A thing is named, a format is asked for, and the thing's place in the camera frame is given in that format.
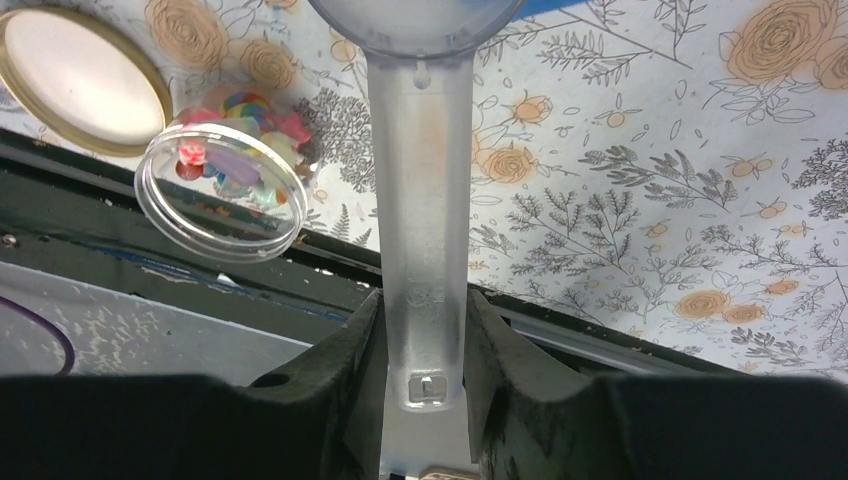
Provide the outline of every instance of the clear plastic petri dish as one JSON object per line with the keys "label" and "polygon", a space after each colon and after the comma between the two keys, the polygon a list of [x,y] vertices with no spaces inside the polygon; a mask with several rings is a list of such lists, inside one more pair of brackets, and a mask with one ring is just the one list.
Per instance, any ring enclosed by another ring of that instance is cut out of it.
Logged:
{"label": "clear plastic petri dish", "polygon": [[182,247],[223,262],[270,260],[303,228],[318,165],[299,117],[262,92],[219,86],[148,146],[135,174],[147,218]]}

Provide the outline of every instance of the gold mirror frame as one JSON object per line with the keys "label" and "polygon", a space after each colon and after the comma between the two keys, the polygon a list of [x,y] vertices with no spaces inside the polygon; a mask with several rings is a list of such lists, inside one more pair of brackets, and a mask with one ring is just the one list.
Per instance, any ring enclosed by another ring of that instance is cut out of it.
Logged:
{"label": "gold mirror frame", "polygon": [[23,12],[41,11],[50,13],[66,20],[76,23],[93,34],[99,36],[107,43],[118,49],[124,56],[138,68],[159,100],[162,109],[162,129],[164,130],[171,122],[174,115],[174,107],[171,103],[171,94],[159,70],[147,55],[135,45],[129,38],[118,30],[105,23],[87,17],[83,14],[63,10],[55,7],[35,7],[12,10],[0,16],[0,79],[6,84],[9,93],[15,97],[18,103],[26,109],[33,117],[47,125],[51,130],[68,141],[92,152],[111,157],[136,157],[142,155],[147,149],[147,143],[142,145],[127,145],[112,142],[94,136],[77,128],[70,122],[61,118],[53,110],[48,108],[39,97],[27,86],[21,78],[17,68],[9,58],[6,48],[6,27],[15,15]]}

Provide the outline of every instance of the screw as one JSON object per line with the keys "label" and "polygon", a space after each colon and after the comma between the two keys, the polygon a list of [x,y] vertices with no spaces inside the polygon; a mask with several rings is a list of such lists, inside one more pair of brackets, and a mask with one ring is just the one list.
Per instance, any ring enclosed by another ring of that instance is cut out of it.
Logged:
{"label": "screw", "polygon": [[18,246],[18,239],[15,238],[15,236],[12,235],[11,233],[7,233],[6,235],[3,235],[3,239],[0,240],[0,241],[2,241],[3,246],[6,247],[6,248],[15,248],[15,247]]}

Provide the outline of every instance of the colorful candy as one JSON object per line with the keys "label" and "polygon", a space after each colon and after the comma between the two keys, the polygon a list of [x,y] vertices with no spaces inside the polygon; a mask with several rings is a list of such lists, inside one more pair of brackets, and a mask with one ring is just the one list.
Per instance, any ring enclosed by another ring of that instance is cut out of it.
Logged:
{"label": "colorful candy", "polygon": [[258,183],[250,187],[250,198],[262,210],[277,208],[287,201],[285,193],[265,183]]}
{"label": "colorful candy", "polygon": [[304,143],[312,139],[312,134],[309,133],[303,126],[300,116],[297,113],[291,112],[288,115],[274,117],[274,125],[277,131],[286,134],[289,138],[295,141],[294,150],[300,150]]}
{"label": "colorful candy", "polygon": [[227,175],[223,173],[218,173],[216,176],[216,182],[213,184],[213,189],[215,193],[224,198],[241,198],[250,194],[250,189],[233,179],[229,178]]}
{"label": "colorful candy", "polygon": [[253,92],[238,92],[224,99],[223,103],[221,104],[221,115],[225,115],[229,109],[235,107],[236,105],[242,105],[245,103],[259,105],[265,107],[266,110],[271,109],[271,104],[268,103],[268,100],[265,100],[265,98],[261,95],[257,95]]}
{"label": "colorful candy", "polygon": [[206,160],[215,165],[221,174],[227,175],[241,185],[253,185],[260,179],[253,160],[246,152],[237,152],[227,147],[215,146],[206,153]]}
{"label": "colorful candy", "polygon": [[204,123],[211,120],[218,120],[220,118],[221,115],[206,110],[205,108],[186,108],[177,115],[177,121],[182,124]]}
{"label": "colorful candy", "polygon": [[[183,110],[177,120],[184,125],[211,123],[238,130],[267,145],[302,180],[314,175],[297,153],[312,138],[297,113],[276,115],[266,98],[247,91],[219,92],[214,101],[209,99],[204,106]],[[188,181],[214,178],[213,189],[218,195],[229,199],[249,195],[262,210],[284,205],[288,201],[285,184],[273,176],[263,179],[261,167],[253,158],[259,152],[250,148],[252,142],[231,137],[235,138],[226,143],[198,138],[180,140],[177,175]]]}
{"label": "colorful candy", "polygon": [[294,152],[294,140],[288,135],[280,132],[268,132],[260,138],[262,143],[271,147],[277,155],[282,157],[288,166],[294,168],[295,165],[303,162],[303,158]]}
{"label": "colorful candy", "polygon": [[234,93],[224,99],[221,115],[226,118],[253,118],[263,133],[276,128],[271,105],[265,98],[251,92]]}
{"label": "colorful candy", "polygon": [[179,163],[203,165],[206,163],[206,147],[199,140],[181,140],[177,147]]}
{"label": "colorful candy", "polygon": [[215,175],[218,175],[218,169],[215,168],[215,165],[212,165],[211,163],[203,165],[203,178],[212,178]]}
{"label": "colorful candy", "polygon": [[178,177],[188,182],[197,180],[201,177],[201,175],[203,175],[202,165],[189,165],[183,162],[177,162],[175,170],[177,171]]}

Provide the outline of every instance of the blue strip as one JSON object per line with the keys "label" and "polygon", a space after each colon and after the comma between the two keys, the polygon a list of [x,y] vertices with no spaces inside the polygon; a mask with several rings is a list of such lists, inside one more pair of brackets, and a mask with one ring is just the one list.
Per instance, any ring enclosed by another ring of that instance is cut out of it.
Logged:
{"label": "blue strip", "polygon": [[558,8],[577,5],[578,3],[583,3],[583,0],[527,0],[527,3],[524,4],[524,8],[518,12],[515,18],[538,15]]}
{"label": "blue strip", "polygon": [[[100,253],[103,253],[103,254],[106,254],[106,255],[109,255],[109,256],[112,256],[112,257],[120,258],[122,260],[126,260],[128,262],[132,262],[132,263],[135,263],[135,264],[138,264],[138,265],[143,265],[145,267],[150,268],[151,270],[156,270],[156,271],[162,272],[166,275],[170,275],[170,276],[177,277],[177,278],[184,278],[186,280],[192,280],[192,281],[197,282],[197,283],[201,283],[201,284],[204,284],[204,285],[207,285],[207,286],[214,286],[215,288],[227,290],[227,291],[230,291],[232,293],[239,293],[239,294],[242,294],[242,295],[247,295],[249,297],[253,297],[253,293],[250,290],[247,290],[245,288],[242,288],[242,287],[239,287],[239,286],[236,286],[236,285],[231,285],[229,283],[222,283],[222,282],[218,282],[218,281],[210,281],[210,280],[208,280],[208,279],[206,279],[206,278],[204,278],[200,275],[194,274],[194,273],[192,273],[188,270],[185,270],[185,269],[182,269],[182,268],[177,268],[177,267],[165,264],[165,263],[156,262],[156,261],[150,260],[149,258],[140,257],[140,256],[134,255],[132,253],[122,252],[120,250],[113,250],[111,248],[100,248],[100,247],[89,247],[89,248],[91,250],[96,251],[96,252],[100,252]],[[333,322],[345,323],[347,321],[346,317],[339,315],[339,314],[336,314],[336,313],[332,313],[332,312],[326,312],[326,311],[321,311],[321,310],[315,310],[315,309],[312,309],[312,308],[301,307],[301,306],[294,305],[294,304],[291,304],[291,303],[281,302],[279,300],[270,300],[270,299],[262,299],[262,300],[267,301],[267,302],[271,302],[271,303],[275,303],[277,305],[280,305],[280,306],[283,306],[283,307],[286,307],[286,308],[291,308],[292,310],[297,310],[299,312],[303,312],[303,313],[306,313],[306,314],[309,314],[309,315],[317,315],[319,317],[326,318],[327,320],[331,320]]]}

